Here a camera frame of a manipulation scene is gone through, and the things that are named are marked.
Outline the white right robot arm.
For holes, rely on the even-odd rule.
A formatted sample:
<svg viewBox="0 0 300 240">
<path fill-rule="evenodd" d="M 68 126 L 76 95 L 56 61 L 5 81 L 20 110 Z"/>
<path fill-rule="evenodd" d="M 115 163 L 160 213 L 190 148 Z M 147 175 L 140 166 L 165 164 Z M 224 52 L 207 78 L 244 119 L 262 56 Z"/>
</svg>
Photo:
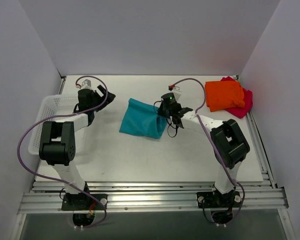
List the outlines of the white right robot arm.
<svg viewBox="0 0 300 240">
<path fill-rule="evenodd" d="M 239 168 L 250 152 L 250 146 L 238 123 L 233 119 L 216 120 L 200 115 L 189 107 L 182 107 L 173 92 L 161 96 L 158 115 L 171 120 L 177 128 L 206 135 L 220 164 L 212 200 L 220 207 L 228 203 L 229 193 L 238 185 Z"/>
</svg>

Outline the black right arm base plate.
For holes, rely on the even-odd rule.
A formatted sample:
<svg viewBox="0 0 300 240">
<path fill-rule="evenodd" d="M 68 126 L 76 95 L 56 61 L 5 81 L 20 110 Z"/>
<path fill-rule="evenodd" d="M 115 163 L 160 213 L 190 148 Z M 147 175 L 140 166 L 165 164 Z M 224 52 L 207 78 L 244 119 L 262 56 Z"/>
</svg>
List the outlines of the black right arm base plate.
<svg viewBox="0 0 300 240">
<path fill-rule="evenodd" d="M 231 191 L 225 194 L 216 191 L 203 191 L 196 193 L 197 205 L 199 208 L 238 208 L 242 199 L 238 191 Z"/>
</svg>

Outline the teal t shirt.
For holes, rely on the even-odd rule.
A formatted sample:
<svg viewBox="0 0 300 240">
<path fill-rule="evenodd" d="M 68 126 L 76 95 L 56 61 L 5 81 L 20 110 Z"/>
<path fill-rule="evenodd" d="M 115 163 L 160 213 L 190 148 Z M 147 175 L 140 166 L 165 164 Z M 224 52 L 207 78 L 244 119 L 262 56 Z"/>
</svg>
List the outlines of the teal t shirt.
<svg viewBox="0 0 300 240">
<path fill-rule="evenodd" d="M 160 139 L 167 122 L 164 117 L 158 115 L 158 110 L 155 104 L 151 105 L 130 98 L 119 132 L 137 137 Z"/>
</svg>

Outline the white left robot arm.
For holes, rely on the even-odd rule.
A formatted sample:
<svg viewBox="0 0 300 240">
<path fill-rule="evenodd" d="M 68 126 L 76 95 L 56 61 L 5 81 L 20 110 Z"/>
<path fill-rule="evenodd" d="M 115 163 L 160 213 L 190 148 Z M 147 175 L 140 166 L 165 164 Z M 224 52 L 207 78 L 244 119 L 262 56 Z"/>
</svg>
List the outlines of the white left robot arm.
<svg viewBox="0 0 300 240">
<path fill-rule="evenodd" d="M 97 90 L 86 86 L 78 91 L 77 103 L 71 116 L 45 121 L 42 124 L 39 157 L 57 171 L 65 185 L 65 192 L 74 195 L 73 204 L 80 210 L 90 206 L 87 185 L 74 162 L 76 155 L 75 133 L 89 127 L 95 113 L 112 103 L 116 95 L 101 84 Z"/>
</svg>

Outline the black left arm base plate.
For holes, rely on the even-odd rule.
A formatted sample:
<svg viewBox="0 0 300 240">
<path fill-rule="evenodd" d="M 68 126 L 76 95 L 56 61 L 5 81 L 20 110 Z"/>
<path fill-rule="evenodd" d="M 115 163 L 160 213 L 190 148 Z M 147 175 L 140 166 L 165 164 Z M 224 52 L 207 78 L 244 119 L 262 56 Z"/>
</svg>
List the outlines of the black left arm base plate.
<svg viewBox="0 0 300 240">
<path fill-rule="evenodd" d="M 62 211 L 87 211 L 87 210 L 103 210 L 103 206 L 107 207 L 108 195 L 104 193 L 93 193 L 92 196 L 99 201 L 97 203 L 91 197 L 79 193 L 66 193 L 62 198 Z"/>
</svg>

